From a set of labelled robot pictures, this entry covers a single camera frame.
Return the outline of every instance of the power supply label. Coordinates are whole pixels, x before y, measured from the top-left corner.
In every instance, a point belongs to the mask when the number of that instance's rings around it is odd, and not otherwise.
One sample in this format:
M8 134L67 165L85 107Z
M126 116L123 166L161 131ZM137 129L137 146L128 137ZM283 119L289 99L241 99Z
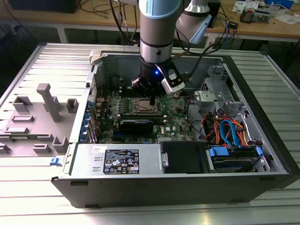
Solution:
M139 150L106 150L104 174L138 174Z

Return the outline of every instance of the wire bundle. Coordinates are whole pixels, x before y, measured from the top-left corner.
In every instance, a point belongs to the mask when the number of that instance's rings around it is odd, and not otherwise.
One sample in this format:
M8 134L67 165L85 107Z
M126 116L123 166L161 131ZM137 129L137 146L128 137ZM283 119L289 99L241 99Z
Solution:
M248 141L246 139L246 127L243 127L238 121L233 120L226 116L217 116L217 115L208 115L206 114L201 121L203 125L205 120L213 120L214 129L205 136L205 140L215 145L222 145L224 147L232 147L231 143L228 141L228 137L230 134L232 135L233 142L236 147L244 147L249 146ZM227 132L226 137L223 134L223 126L230 126L231 129Z

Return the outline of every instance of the wooden table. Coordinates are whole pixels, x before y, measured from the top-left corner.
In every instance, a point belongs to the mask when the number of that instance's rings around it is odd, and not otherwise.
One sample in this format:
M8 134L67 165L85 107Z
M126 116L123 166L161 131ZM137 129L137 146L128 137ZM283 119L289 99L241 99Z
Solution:
M235 0L222 0L222 7L225 14L230 18L230 21L239 24L235 38L240 39L255 39L255 40L269 40L269 41L287 41L297 42L300 38L300 23L289 25L275 18L270 18L269 23L252 22L244 23L240 22L240 13L233 12L233 6ZM293 4L289 14L293 15L294 11L300 11L300 6ZM209 36L209 42L213 42L216 37L224 32L224 28L220 20L216 21L213 28L208 28L207 33Z
M107 0L93 0L94 5L107 3ZM231 21L239 24L235 38L241 39L255 39L255 40L270 40L270 41L287 41L297 42L300 38L300 23L288 25L275 18L271 18L269 23L242 23L240 22L240 14L233 13L233 6L235 0L222 0L222 5L225 14L231 18ZM68 39L65 34L65 29L88 29L88 30L118 30L110 11L107 11L109 18L103 18L94 13L88 13L80 8L74 14L65 14L57 12L37 12L25 10L13 10L8 5L12 14L20 20L24 25L28 26L42 26L54 27L57 29L62 43L67 43ZM84 4L84 9L92 10L91 4L87 2ZM109 9L109 6L99 7L98 10ZM300 6L293 5L291 10L300 11ZM127 24L129 31L135 29L134 7L126 5ZM140 12L137 8L137 19L139 26ZM8 25L17 25L18 23L11 17L5 9L3 2L0 1L0 23ZM224 28L220 20L216 21L213 28L208 28L205 36L208 36L207 44L214 41L215 38L224 32Z
M107 0L93 0L94 5L106 4ZM24 26L39 26L39 27L53 27L56 28L62 43L67 43L68 38L65 34L65 29L86 29L86 30L118 30L116 23L113 19L113 15L110 10L107 11L108 18L104 18L95 13L88 13L80 8L76 10L74 14L59 13L59 12L41 12L41 11L26 11L26 10L13 10L9 4L7 4L10 12L24 25ZM91 4L89 2L83 5L83 8L92 11ZM129 31L135 30L135 14L134 6L126 5L127 25ZM110 9L110 6L101 6L97 10ZM137 21L138 27L140 26L140 10L137 7ZM115 9L116 15L119 13L119 8ZM19 25L12 16L8 13L3 5L3 1L0 0L0 24L7 25Z

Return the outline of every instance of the blue drive bracket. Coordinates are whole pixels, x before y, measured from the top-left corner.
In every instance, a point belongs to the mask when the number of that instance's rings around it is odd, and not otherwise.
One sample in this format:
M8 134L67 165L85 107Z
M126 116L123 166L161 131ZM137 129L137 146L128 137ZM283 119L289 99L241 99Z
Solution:
M229 156L229 153L226 147L215 146L210 148L210 156Z

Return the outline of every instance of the metal bracket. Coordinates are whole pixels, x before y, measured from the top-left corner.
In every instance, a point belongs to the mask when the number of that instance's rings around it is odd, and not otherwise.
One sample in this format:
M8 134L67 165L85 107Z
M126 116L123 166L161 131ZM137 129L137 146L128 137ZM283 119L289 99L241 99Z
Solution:
M169 166L168 154L165 152L161 153L161 165L165 168Z

